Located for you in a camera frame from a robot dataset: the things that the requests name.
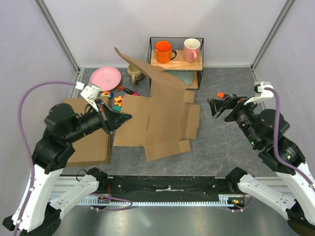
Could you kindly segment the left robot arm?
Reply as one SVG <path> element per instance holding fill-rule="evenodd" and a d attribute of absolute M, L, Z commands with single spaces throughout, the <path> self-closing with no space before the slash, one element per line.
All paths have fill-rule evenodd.
<path fill-rule="evenodd" d="M 69 158 L 75 152 L 73 143 L 103 129 L 107 134 L 132 118 L 130 114 L 109 108 L 97 99 L 84 114 L 74 112 L 67 103 L 51 108 L 45 118 L 46 129 L 31 156 L 33 171 L 28 188 L 17 211 L 3 220 L 10 231 L 21 231 L 23 236 L 51 236 L 65 215 L 86 196 L 104 193 L 108 188 L 108 175 L 92 168 L 70 190 L 49 201 L 52 188 Z"/>

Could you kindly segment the brown cardboard box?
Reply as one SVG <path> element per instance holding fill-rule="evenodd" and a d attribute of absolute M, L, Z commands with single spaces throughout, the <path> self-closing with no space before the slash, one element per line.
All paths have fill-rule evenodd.
<path fill-rule="evenodd" d="M 194 102 L 194 91 L 163 67 L 115 51 L 150 79 L 151 92 L 148 97 L 123 97 L 121 111 L 132 118 L 116 130 L 113 145 L 144 147 L 147 161 L 189 152 L 199 128 L 200 105 Z"/>

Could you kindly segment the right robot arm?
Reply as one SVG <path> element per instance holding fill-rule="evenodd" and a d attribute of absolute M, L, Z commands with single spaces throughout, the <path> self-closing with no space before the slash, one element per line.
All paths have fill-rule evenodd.
<path fill-rule="evenodd" d="M 288 197 L 260 183 L 246 171 L 235 168 L 227 176 L 225 187 L 230 193 L 247 193 L 263 202 L 278 214 L 300 236 L 315 234 L 315 192 L 309 181 L 314 181 L 305 156 L 300 148 L 284 136 L 290 125 L 279 117 L 278 129 L 274 129 L 276 110 L 254 112 L 256 104 L 249 98 L 235 94 L 223 94 L 221 99 L 208 99 L 213 118 L 224 111 L 230 113 L 226 122 L 236 122 L 262 162 L 280 177 L 291 190 Z"/>

